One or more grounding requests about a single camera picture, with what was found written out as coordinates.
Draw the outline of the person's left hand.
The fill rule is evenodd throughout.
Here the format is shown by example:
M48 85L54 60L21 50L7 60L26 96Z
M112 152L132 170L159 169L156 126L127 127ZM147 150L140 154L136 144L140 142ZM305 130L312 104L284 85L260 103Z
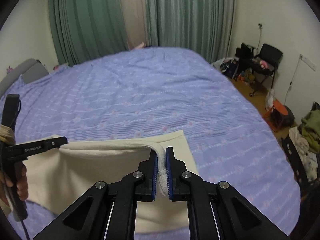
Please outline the person's left hand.
M21 177L17 180L16 186L12 183L9 177L1 171L1 201L6 206L9 206L9 202L4 190L5 185L9 188L13 187L14 189L16 189L19 199L21 201L25 201L29 196L26 166L22 164Z

